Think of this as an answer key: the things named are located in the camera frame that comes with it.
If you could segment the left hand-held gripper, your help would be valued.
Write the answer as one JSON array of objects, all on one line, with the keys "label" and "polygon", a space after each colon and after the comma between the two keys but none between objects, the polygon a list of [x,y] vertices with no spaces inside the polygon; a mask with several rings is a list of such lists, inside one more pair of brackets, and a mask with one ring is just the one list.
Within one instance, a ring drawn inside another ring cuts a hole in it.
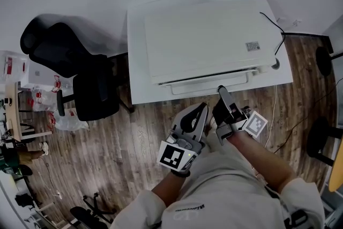
[{"label": "left hand-held gripper", "polygon": [[208,117],[208,105],[194,104],[179,112],[165,141],[161,142],[158,164],[179,176],[189,176],[190,167],[199,157],[205,143],[202,141]]}]

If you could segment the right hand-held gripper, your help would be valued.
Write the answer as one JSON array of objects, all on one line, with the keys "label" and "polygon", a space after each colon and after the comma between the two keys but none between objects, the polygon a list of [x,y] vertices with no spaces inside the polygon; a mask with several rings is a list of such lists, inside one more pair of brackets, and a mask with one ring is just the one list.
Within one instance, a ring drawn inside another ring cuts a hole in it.
[{"label": "right hand-held gripper", "polygon": [[218,87],[218,93],[221,99],[214,106],[212,115],[217,124],[216,134],[220,144],[223,145],[225,139],[238,131],[245,131],[257,139],[268,120],[256,111],[249,114],[249,108],[239,109],[224,86]]}]

